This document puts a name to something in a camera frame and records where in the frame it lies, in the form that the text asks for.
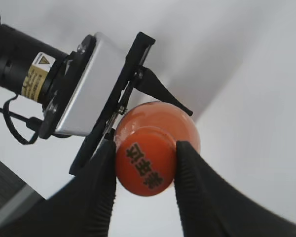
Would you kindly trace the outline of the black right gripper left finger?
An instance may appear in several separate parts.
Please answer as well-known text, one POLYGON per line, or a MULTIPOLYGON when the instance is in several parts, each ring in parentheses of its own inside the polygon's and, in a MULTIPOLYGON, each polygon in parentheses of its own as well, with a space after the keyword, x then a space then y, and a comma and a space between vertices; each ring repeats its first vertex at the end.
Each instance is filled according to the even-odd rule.
POLYGON ((114 141, 59 192, 0 227, 0 237, 106 237, 116 191, 114 141))

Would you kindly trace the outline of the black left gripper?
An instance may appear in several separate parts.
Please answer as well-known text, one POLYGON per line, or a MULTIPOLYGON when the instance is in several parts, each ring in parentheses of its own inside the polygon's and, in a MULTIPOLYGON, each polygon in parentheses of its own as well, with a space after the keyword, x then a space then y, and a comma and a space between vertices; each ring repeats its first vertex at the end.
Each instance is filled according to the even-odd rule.
POLYGON ((111 132, 111 128, 117 116, 126 112, 127 104, 134 88, 159 101, 180 108, 189 116, 193 115, 193 111, 177 100, 151 69, 143 66, 150 48, 154 43, 155 39, 143 32, 138 32, 136 35, 126 55, 124 66, 112 92, 91 133, 84 138, 70 166, 69 174, 77 175, 87 162, 90 161, 98 145, 101 143, 101 140, 106 134, 111 132))

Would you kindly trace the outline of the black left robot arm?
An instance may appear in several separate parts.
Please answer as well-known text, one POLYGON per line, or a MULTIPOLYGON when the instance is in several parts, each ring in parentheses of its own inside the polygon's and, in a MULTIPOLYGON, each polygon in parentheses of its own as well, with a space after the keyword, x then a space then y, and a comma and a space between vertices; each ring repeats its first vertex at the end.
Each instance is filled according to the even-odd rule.
POLYGON ((172 104, 189 116, 181 104, 144 66, 155 40, 139 32, 128 53, 102 33, 87 35, 76 51, 66 54, 0 21, 0 87, 42 105, 43 119, 25 119, 34 134, 25 139, 12 119, 21 116, 0 109, 14 138, 23 145, 38 138, 82 136, 84 141, 69 173, 76 175, 92 158, 103 139, 112 139, 112 127, 127 111, 134 89, 172 104))

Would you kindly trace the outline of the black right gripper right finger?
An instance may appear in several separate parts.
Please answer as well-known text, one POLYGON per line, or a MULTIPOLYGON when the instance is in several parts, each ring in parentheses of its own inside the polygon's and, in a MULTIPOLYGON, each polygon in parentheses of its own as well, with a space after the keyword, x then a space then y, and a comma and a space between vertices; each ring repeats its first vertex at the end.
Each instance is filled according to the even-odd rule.
POLYGON ((185 237, 296 237, 296 224, 219 176, 187 141, 176 143, 175 193, 185 237))

